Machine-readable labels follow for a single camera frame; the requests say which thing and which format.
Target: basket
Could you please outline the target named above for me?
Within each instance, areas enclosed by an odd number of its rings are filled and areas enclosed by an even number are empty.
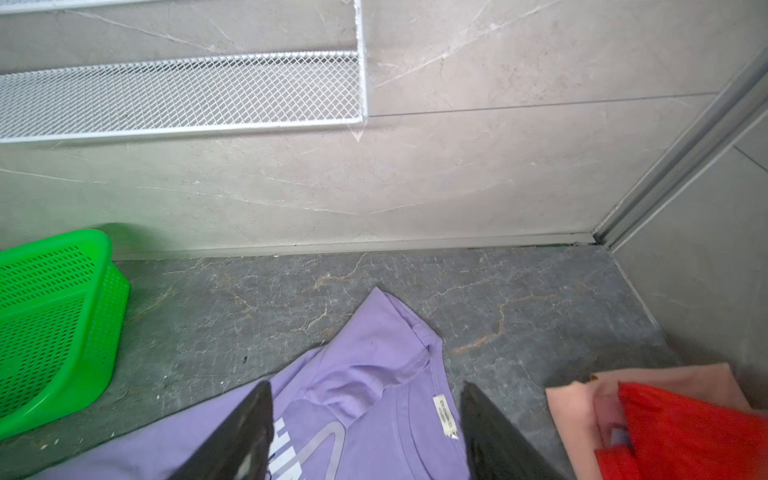
[[[107,388],[129,290],[111,251],[79,230],[0,252],[0,440]]]

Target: pile of clothes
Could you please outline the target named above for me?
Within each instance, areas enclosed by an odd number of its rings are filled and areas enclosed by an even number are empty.
[[[768,416],[727,364],[602,372],[547,400],[578,480],[768,478]]]

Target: white clothing tag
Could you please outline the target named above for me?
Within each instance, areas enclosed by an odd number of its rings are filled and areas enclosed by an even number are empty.
[[[440,417],[443,434],[446,437],[458,440],[458,427],[453,419],[451,409],[448,407],[448,402],[445,401],[445,395],[433,396],[432,401],[435,403],[437,416]]]

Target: baseboard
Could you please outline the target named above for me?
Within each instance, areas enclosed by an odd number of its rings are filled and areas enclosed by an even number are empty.
[[[263,257],[266,255],[302,255],[314,253],[379,252],[388,250],[434,250],[442,248],[530,247],[594,243],[590,233],[549,233],[544,235],[509,235],[504,237],[435,238],[428,240],[393,240],[386,242],[322,243],[278,245],[271,247],[212,248],[170,250],[163,252],[116,252],[112,260],[168,260],[179,258]]]

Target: red garment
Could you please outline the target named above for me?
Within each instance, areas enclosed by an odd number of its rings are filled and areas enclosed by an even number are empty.
[[[597,451],[604,480],[625,480],[616,472],[626,475],[633,460],[643,480],[768,478],[768,418],[639,383],[620,383],[619,400],[634,456]]]

